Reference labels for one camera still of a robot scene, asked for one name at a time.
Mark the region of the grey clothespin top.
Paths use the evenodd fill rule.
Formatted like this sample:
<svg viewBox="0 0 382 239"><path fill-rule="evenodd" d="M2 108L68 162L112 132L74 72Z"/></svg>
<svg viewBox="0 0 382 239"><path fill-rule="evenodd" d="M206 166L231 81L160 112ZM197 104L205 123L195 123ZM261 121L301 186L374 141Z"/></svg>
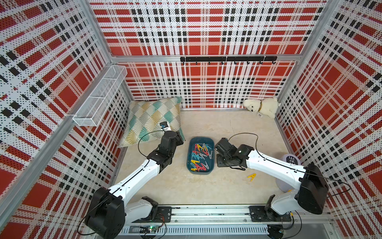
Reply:
<svg viewBox="0 0 382 239"><path fill-rule="evenodd" d="M203 154L203 153L199 153L199 156L200 156L201 158L203 158L203 159L208 159L208 158L209 158L208 155L205 155L205 154Z"/></svg>

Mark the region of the teal plastic storage box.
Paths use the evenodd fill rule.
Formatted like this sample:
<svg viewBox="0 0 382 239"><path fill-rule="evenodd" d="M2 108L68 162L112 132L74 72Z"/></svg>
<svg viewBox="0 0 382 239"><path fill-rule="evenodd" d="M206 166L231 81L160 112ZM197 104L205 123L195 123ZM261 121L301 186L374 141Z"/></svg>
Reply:
<svg viewBox="0 0 382 239"><path fill-rule="evenodd" d="M189 143L187 169L192 174L208 175L215 165L214 141L209 137L193 137Z"/></svg>

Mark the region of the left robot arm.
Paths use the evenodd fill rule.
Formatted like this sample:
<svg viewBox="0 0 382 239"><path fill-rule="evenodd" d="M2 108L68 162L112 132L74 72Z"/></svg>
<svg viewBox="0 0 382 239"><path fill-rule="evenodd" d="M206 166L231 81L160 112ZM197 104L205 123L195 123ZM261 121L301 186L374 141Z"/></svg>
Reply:
<svg viewBox="0 0 382 239"><path fill-rule="evenodd" d="M149 180L172 163L177 146L183 143L179 131L165 131L158 147L148 154L142 165L119 183L108 189L100 187L94 192L81 223L103 239L114 239L126 223L164 220L158 214L155 200L147 196L135 203L130 203L130 200Z"/></svg>

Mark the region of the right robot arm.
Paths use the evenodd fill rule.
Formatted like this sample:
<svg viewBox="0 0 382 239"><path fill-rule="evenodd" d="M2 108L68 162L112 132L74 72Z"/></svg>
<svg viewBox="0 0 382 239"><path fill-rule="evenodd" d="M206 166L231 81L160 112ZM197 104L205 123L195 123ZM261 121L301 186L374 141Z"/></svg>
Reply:
<svg viewBox="0 0 382 239"><path fill-rule="evenodd" d="M302 166L287 163L245 144L235 147L227 138L222 138L215 145L215 150L218 167L255 169L291 186L290 191L269 197L264 207L269 219L273 220L277 215L281 216L296 210L305 210L316 215L323 213L329 187L316 165Z"/></svg>

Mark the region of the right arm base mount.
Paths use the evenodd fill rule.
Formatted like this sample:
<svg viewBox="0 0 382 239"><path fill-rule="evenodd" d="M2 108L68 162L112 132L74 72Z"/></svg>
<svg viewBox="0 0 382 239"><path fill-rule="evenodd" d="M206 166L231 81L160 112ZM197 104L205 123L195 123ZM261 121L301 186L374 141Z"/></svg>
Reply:
<svg viewBox="0 0 382 239"><path fill-rule="evenodd" d="M275 195L271 195L265 206L250 206L249 214L252 222L291 222L289 213L279 215L271 209L271 203Z"/></svg>

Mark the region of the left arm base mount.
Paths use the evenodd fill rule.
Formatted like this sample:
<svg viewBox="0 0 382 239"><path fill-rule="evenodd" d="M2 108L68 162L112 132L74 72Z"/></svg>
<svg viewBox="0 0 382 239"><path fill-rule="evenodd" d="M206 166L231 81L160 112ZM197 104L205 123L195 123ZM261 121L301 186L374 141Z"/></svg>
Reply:
<svg viewBox="0 0 382 239"><path fill-rule="evenodd" d="M133 221L133 223L149 223L149 222L171 222L172 217L172 207L170 206L159 206L158 202L151 199L148 196L144 196L139 200L139 202L143 202L149 204L151 209L147 217L140 217L137 220Z"/></svg>

